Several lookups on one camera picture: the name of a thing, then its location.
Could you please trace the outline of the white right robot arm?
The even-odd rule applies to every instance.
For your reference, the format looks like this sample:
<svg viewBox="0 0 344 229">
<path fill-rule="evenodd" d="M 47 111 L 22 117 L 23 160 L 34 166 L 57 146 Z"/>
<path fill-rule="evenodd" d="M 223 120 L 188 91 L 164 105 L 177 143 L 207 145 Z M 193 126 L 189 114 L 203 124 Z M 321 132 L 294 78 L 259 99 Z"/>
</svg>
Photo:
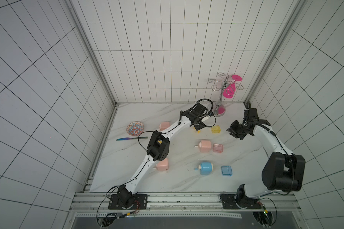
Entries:
<svg viewBox="0 0 344 229">
<path fill-rule="evenodd" d="M 270 153 L 259 181 L 242 184 L 236 191 L 234 200 L 240 209 L 247 209 L 258 203 L 261 197 L 271 193 L 288 195 L 302 189 L 305 159 L 288 149 L 273 131 L 266 119 L 258 116 L 251 103 L 245 104 L 242 122 L 234 121 L 227 132 L 234 138 L 243 140 L 247 135 L 256 137 L 265 152 Z"/>
</svg>

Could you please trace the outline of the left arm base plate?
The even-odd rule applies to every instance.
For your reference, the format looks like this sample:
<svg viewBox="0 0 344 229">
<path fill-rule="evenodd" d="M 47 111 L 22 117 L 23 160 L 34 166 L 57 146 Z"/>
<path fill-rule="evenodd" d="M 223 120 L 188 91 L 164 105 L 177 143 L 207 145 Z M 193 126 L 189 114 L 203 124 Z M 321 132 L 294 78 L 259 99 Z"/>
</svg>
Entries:
<svg viewBox="0 0 344 229">
<path fill-rule="evenodd" d="M 134 194 L 126 197 L 119 197 L 113 194 L 110 197 L 108 209 L 109 210 L 145 210 L 147 208 L 148 195 Z"/>
</svg>

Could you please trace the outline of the pink sharpener top row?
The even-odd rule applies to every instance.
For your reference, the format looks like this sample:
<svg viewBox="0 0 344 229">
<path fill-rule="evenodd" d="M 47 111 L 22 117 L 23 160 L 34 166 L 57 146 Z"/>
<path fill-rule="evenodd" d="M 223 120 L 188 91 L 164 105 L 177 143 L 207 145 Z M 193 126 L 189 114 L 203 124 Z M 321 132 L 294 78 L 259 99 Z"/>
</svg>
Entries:
<svg viewBox="0 0 344 229">
<path fill-rule="evenodd" d="M 171 126 L 170 122 L 162 122 L 160 124 L 160 131 L 163 131 Z"/>
</svg>

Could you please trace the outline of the pink sharpener row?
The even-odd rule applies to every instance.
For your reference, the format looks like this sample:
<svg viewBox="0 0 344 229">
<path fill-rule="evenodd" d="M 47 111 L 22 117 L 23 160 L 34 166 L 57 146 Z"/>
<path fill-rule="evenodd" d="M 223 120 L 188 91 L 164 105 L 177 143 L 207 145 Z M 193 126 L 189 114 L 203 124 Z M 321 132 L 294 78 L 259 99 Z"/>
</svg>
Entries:
<svg viewBox="0 0 344 229">
<path fill-rule="evenodd" d="M 169 169 L 169 160 L 168 158 L 165 158 L 163 161 L 160 161 L 155 167 L 154 170 L 157 170 L 159 172 L 164 172 Z"/>
<path fill-rule="evenodd" d="M 170 122 L 162 122 L 160 124 L 160 131 L 163 131 L 171 126 Z"/>
</svg>

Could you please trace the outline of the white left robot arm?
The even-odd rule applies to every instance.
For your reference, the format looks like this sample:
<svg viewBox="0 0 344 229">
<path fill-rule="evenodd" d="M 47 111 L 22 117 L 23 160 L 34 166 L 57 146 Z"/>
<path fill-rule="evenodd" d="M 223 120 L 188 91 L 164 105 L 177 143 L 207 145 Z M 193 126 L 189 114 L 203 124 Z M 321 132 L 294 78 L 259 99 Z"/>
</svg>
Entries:
<svg viewBox="0 0 344 229">
<path fill-rule="evenodd" d="M 146 151 L 143 162 L 128 182 L 118 186 L 117 198 L 122 207 L 128 209 L 136 201 L 138 185 L 156 164 L 163 161 L 168 156 L 170 141 L 174 136 L 191 126 L 196 130 L 209 127 L 204 121 L 215 116 L 213 113 L 213 106 L 213 101 L 202 98 L 191 108 L 181 111 L 179 113 L 179 119 L 170 127 L 163 131 L 155 130 L 152 132 L 148 146 L 142 148 Z"/>
</svg>

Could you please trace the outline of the pink sharpener bottom row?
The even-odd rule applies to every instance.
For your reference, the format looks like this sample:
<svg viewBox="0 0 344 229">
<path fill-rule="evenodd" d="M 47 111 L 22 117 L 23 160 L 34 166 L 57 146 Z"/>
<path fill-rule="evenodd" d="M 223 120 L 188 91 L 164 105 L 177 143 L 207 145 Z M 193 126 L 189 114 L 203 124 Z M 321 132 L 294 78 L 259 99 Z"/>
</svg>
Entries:
<svg viewBox="0 0 344 229">
<path fill-rule="evenodd" d="M 168 158 L 165 158 L 163 161 L 160 161 L 155 167 L 154 170 L 157 170 L 159 172 L 164 172 L 169 169 L 169 160 Z"/>
</svg>

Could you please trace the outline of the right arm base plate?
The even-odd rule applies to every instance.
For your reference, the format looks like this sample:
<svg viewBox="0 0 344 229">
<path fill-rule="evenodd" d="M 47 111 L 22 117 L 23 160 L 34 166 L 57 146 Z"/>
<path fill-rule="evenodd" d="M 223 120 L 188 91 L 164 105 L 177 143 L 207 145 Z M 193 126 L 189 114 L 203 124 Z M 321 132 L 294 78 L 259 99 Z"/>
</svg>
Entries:
<svg viewBox="0 0 344 229">
<path fill-rule="evenodd" d="M 225 210 L 259 210 L 261 205 L 258 199 L 248 198 L 245 195 L 237 197 L 237 194 L 221 194 L 220 200 Z"/>
</svg>

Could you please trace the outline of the yellow tray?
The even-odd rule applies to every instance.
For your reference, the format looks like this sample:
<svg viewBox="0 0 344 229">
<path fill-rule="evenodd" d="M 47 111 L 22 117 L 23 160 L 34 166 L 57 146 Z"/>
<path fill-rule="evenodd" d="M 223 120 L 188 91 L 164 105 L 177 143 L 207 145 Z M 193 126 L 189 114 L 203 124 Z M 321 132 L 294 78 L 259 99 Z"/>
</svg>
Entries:
<svg viewBox="0 0 344 229">
<path fill-rule="evenodd" d="M 220 128 L 220 126 L 213 126 L 213 127 L 211 127 L 211 132 L 213 133 L 213 134 L 219 134 L 220 132 L 221 132 L 221 128 Z"/>
</svg>

